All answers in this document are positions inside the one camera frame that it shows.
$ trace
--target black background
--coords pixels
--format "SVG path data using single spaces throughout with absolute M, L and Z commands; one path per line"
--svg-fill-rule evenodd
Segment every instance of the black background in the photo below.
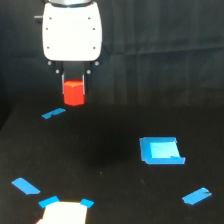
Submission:
M 0 1 L 0 223 L 35 223 L 38 202 L 57 195 L 93 200 L 87 224 L 222 224 L 224 3 L 97 3 L 111 57 L 94 70 L 87 104 L 69 107 L 33 19 L 43 3 Z M 81 77 L 82 63 L 66 66 Z M 41 118 L 58 107 L 66 112 Z M 186 164 L 143 163 L 139 138 L 152 136 L 176 137 Z M 41 194 L 12 186 L 19 177 Z M 201 187 L 212 197 L 183 203 Z
M 93 74 L 94 104 L 224 104 L 224 3 L 98 0 L 111 59 Z M 9 101 L 61 92 L 43 56 L 40 0 L 0 2 L 0 94 Z M 83 66 L 76 63 L 74 77 Z

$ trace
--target blue tape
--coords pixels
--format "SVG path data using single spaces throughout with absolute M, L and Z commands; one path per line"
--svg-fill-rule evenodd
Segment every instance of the blue tape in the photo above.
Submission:
M 184 157 L 173 157 L 170 158 L 151 158 L 146 159 L 145 161 L 147 164 L 154 164 L 154 165 L 167 165 L 167 164 L 185 164 L 185 158 Z
M 175 137 L 144 137 L 142 138 L 146 142 L 176 142 L 177 139 Z
M 52 115 L 58 115 L 58 114 L 61 114 L 63 112 L 65 112 L 65 109 L 58 108 L 56 110 L 53 110 L 49 113 L 46 113 L 46 114 L 42 115 L 42 117 L 45 118 L 45 119 L 49 119 Z
M 212 194 L 209 193 L 209 190 L 206 188 L 201 188 L 197 191 L 194 191 L 193 193 L 183 197 L 182 199 L 184 200 L 184 203 L 194 205 L 197 202 L 211 196 Z
M 55 202 L 58 202 L 59 199 L 57 198 L 57 196 L 54 196 L 54 197 L 51 197 L 51 198 L 48 198 L 44 201 L 41 201 L 39 202 L 39 205 L 42 207 L 42 208 L 45 208 L 46 206 L 50 205 L 50 204 L 53 204 Z
M 23 178 L 18 178 L 15 181 L 12 182 L 14 186 L 19 188 L 22 192 L 25 194 L 39 194 L 40 191 L 35 188 L 32 184 L 24 180 Z
M 87 199 L 82 199 L 80 204 L 86 206 L 87 208 L 91 208 L 93 206 L 94 202 L 93 201 L 89 201 Z
M 140 138 L 141 159 L 147 164 L 185 164 L 175 137 Z

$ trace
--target blue sticker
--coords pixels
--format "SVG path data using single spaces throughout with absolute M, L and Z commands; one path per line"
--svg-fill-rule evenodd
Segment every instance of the blue sticker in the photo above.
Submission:
M 55 202 L 58 202 L 59 199 L 57 198 L 57 196 L 54 196 L 54 197 L 51 197 L 51 198 L 48 198 L 44 201 L 41 201 L 39 202 L 39 205 L 42 207 L 42 208 L 45 208 L 46 206 L 50 205 L 50 204 L 53 204 Z
M 175 137 L 140 138 L 141 159 L 147 164 L 185 164 Z
M 194 191 L 193 193 L 183 197 L 184 203 L 194 205 L 195 203 L 211 196 L 212 194 L 209 193 L 209 190 L 206 188 L 201 188 L 197 191 Z
M 51 111 L 49 113 L 46 113 L 46 114 L 42 115 L 42 117 L 45 118 L 45 119 L 49 119 L 52 115 L 58 115 L 58 114 L 61 114 L 63 112 L 65 112 L 65 109 L 58 108 L 54 111 Z
M 12 182 L 14 186 L 19 188 L 25 194 L 39 194 L 40 191 L 23 178 L 18 178 Z
M 93 201 L 89 201 L 87 199 L 82 199 L 82 201 L 80 202 L 81 205 L 85 205 L 87 208 L 91 208 L 94 204 Z

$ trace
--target blue paper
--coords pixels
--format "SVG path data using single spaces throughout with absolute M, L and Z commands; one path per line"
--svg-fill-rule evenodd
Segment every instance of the blue paper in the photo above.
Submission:
M 184 203 L 194 205 L 195 203 L 211 196 L 212 194 L 209 193 L 209 190 L 206 188 L 201 188 L 197 191 L 194 191 L 193 193 L 183 197 Z
M 91 208 L 94 204 L 93 201 L 89 201 L 87 199 L 82 199 L 82 201 L 80 202 L 81 205 L 85 205 L 87 208 Z
M 58 108 L 54 111 L 51 111 L 49 113 L 46 113 L 46 114 L 42 115 L 42 117 L 45 118 L 45 119 L 49 119 L 52 115 L 58 115 L 58 114 L 61 114 L 63 112 L 65 112 L 65 109 Z
M 150 143 L 152 158 L 180 157 L 176 142 Z
M 44 201 L 41 201 L 39 202 L 39 205 L 42 207 L 42 208 L 45 208 L 46 206 L 50 205 L 50 204 L 53 204 L 55 202 L 58 202 L 59 199 L 57 198 L 57 196 L 54 196 L 54 197 L 51 197 L 51 198 L 48 198 Z
M 146 142 L 176 142 L 177 139 L 175 137 L 144 137 L 142 138 Z
M 147 164 L 184 164 L 175 137 L 147 137 L 140 139 L 142 161 Z
M 19 188 L 26 195 L 40 193 L 40 191 L 37 188 L 35 188 L 33 185 L 31 185 L 29 182 L 27 182 L 23 178 L 16 179 L 15 181 L 12 182 L 12 184 L 16 186 L 17 188 Z

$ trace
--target red cube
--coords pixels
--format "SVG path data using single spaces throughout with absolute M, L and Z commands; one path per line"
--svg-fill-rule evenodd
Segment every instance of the red cube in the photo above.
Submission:
M 84 84 L 82 80 L 71 79 L 64 83 L 64 103 L 70 106 L 85 103 Z

